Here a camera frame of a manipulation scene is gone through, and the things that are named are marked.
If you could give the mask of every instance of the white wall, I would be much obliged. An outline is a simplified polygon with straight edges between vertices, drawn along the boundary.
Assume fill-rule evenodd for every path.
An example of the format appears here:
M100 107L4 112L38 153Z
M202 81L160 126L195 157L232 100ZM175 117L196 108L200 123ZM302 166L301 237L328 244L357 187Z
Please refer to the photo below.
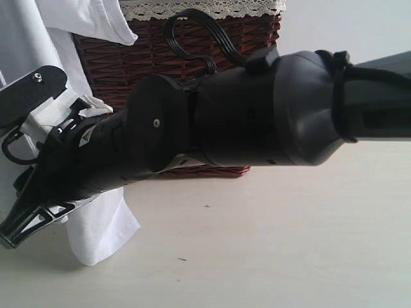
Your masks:
M406 51L410 6L288 0L279 48L354 62ZM238 180L140 182L127 200L143 227L97 267L79 267L58 226L0 250L1 307L410 307L411 143Z
M279 50L348 50L354 63L411 50L408 0L288 0Z

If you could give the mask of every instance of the screw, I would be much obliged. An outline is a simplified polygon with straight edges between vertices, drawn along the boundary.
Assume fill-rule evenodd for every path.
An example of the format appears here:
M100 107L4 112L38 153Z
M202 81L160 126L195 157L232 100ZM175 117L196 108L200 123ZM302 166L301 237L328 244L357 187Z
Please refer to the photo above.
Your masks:
M35 74L33 75L33 80L34 80L35 82L42 82L42 81L43 81L43 77L41 76L40 73L35 73Z
M158 119L158 118L155 118L154 120L153 120L153 126L155 127L155 128L158 128L158 127L160 127L160 120Z

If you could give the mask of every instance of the white table surface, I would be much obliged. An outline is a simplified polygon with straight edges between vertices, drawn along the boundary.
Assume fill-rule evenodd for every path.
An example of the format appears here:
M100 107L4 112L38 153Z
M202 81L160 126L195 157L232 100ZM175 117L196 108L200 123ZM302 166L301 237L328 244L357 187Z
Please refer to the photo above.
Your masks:
M0 250L1 307L409 307L410 155L363 143L317 168L139 182L142 229L96 267L62 226Z

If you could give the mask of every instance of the black strap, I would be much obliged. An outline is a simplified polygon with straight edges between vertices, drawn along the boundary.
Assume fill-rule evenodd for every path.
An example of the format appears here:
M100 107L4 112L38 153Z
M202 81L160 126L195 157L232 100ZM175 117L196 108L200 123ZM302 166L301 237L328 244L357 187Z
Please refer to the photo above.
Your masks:
M224 31L224 29L218 24L212 17L206 13L196 10L194 8L188 8L183 10L173 17L170 17L164 25L164 38L170 48L176 55L185 60L203 60L207 65L207 74L213 74L216 72L216 64L214 60L207 55L192 55L185 51L177 42L174 36L174 25L177 19L181 17L189 17L200 22L207 30L210 31L214 39L217 41L224 55L237 66L244 66L246 58L242 56L232 44L230 38Z
M346 121L344 120L345 73L347 69L352 66L349 62L349 54L347 51L331 54L325 50L317 50L315 53L321 57L327 70L334 78L332 117L335 129L344 141L350 143L357 142L357 140L351 136Z

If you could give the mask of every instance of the brown wicker basket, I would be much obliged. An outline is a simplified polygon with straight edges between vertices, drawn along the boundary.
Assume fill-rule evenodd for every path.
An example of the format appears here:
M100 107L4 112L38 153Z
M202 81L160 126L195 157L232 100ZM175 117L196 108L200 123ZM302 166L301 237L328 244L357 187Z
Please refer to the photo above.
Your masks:
M233 18L219 20L237 50L250 55L275 44L279 35L281 16ZM187 62L178 58L168 47L162 35L165 20L132 20L131 30L139 35L134 46L74 35L74 42L84 72L93 94L121 110L133 85L149 74L165 74L172 78L187 80L204 67L201 61ZM234 67L222 54L220 48L199 23L190 19L180 20L175 29L181 46L194 55L211 55L219 71ZM168 176L229 176L238 177L249 167L188 167L166 173Z

